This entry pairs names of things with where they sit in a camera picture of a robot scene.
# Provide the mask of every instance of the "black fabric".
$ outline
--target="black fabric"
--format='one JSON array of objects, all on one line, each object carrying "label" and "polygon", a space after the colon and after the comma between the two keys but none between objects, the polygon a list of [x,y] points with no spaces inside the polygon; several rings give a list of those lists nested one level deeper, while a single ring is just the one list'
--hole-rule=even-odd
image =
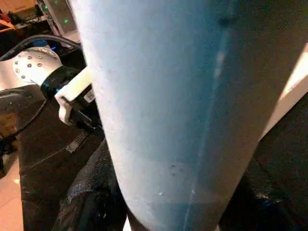
[{"label": "black fabric", "polygon": [[220,226],[308,230],[308,94],[260,141]]},{"label": "black fabric", "polygon": [[53,231],[121,231],[126,218],[107,143],[104,141],[78,173]]},{"label": "black fabric", "polygon": [[[21,127],[37,111],[38,102],[18,115]],[[19,136],[20,184],[24,230],[51,230],[63,198],[77,173],[100,145],[90,135],[70,153],[65,148],[81,130],[59,120],[58,108],[49,104],[40,117]]]}]

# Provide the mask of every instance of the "sticker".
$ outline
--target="sticker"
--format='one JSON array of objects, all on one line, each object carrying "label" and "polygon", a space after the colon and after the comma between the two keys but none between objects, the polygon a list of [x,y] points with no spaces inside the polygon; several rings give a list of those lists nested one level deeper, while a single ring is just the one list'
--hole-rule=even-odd
[{"label": "sticker", "polygon": [[95,100],[93,89],[89,90],[89,92],[83,97],[88,103]]}]

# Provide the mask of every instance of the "floor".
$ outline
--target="floor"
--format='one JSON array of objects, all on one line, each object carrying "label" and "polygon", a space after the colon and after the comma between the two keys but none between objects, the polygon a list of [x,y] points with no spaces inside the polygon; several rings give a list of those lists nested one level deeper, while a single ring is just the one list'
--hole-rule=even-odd
[{"label": "floor", "polygon": [[22,231],[23,215],[19,183],[17,153],[4,156],[4,164],[10,167],[0,179],[0,231]]}]

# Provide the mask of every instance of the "black cable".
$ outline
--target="black cable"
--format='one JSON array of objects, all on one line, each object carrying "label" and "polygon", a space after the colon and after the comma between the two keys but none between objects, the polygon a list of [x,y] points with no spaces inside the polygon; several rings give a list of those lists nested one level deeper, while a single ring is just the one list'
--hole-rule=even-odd
[{"label": "black cable", "polygon": [[44,103],[41,105],[41,107],[38,109],[38,111],[35,113],[35,115],[28,121],[24,126],[22,126],[20,129],[18,129],[13,134],[8,135],[7,137],[4,137],[0,140],[0,143],[10,143],[15,140],[15,137],[23,132],[29,125],[33,123],[34,120],[38,118],[38,116],[44,111],[44,109],[47,106],[48,101],[45,100]]},{"label": "black cable", "polygon": [[33,35],[30,36],[20,43],[18,43],[15,47],[10,49],[8,52],[6,52],[3,56],[0,57],[0,61],[4,61],[7,59],[10,59],[14,56],[15,53],[21,52],[27,45],[29,45],[32,42],[38,41],[38,40],[52,40],[57,42],[65,43],[75,49],[81,50],[81,45],[79,43],[76,43],[74,41],[71,41],[69,39],[56,36],[56,35]]}]

